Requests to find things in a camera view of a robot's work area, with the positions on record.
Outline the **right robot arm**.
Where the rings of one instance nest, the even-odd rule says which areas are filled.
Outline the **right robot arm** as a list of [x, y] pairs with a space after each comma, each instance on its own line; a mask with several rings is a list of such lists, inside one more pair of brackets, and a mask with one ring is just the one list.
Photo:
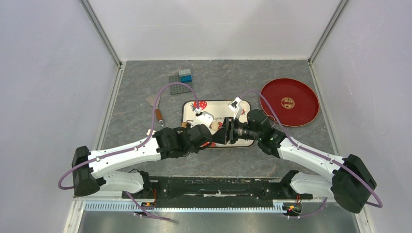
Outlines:
[[212, 136], [217, 144], [234, 144], [239, 139], [257, 141], [258, 147], [268, 155], [292, 161], [314, 171], [308, 175], [290, 171], [283, 179], [281, 193], [287, 198], [297, 194], [334, 199], [342, 208], [358, 214], [372, 195], [377, 183], [361, 158], [350, 154], [344, 158], [314, 149], [288, 138], [272, 127], [262, 110], [247, 114], [247, 122], [241, 123], [226, 117], [220, 129]]

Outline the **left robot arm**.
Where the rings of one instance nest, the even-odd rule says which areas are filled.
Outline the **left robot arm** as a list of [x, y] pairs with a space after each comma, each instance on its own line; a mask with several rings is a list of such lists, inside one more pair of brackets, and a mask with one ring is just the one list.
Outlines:
[[212, 142], [212, 134], [204, 124], [189, 129], [163, 128], [153, 132], [149, 140], [140, 140], [106, 150], [89, 150], [87, 146], [75, 150], [73, 190], [76, 197], [84, 197], [98, 191], [127, 191], [141, 198], [151, 195], [153, 186], [148, 174], [131, 175], [119, 169], [143, 162], [184, 157], [198, 153]]

